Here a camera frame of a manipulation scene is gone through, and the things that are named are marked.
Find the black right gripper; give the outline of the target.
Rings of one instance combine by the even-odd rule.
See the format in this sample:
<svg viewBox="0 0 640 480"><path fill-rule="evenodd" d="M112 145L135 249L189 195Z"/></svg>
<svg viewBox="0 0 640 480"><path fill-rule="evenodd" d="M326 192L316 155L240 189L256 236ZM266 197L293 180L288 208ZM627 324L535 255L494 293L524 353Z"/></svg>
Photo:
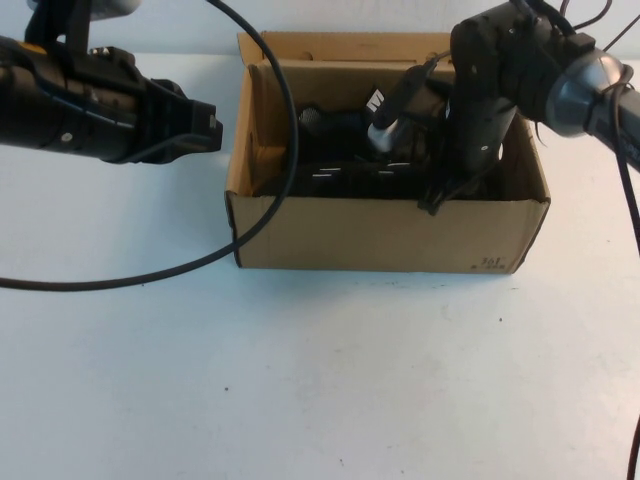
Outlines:
<svg viewBox="0 0 640 480"><path fill-rule="evenodd" d="M426 180L418 208L435 216L450 199L491 199L492 170L515 116L505 98L473 99L453 93L447 115L447 163L459 175L438 172Z"/></svg>

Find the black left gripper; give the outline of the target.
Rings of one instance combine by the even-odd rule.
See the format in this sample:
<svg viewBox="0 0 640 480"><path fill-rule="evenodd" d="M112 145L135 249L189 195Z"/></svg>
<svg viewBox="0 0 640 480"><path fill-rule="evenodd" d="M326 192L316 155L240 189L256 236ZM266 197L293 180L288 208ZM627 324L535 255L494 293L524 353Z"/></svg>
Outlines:
<svg viewBox="0 0 640 480"><path fill-rule="evenodd" d="M217 107L169 80L149 79L115 47L87 54L87 155L112 164L168 164L218 152Z"/></svg>

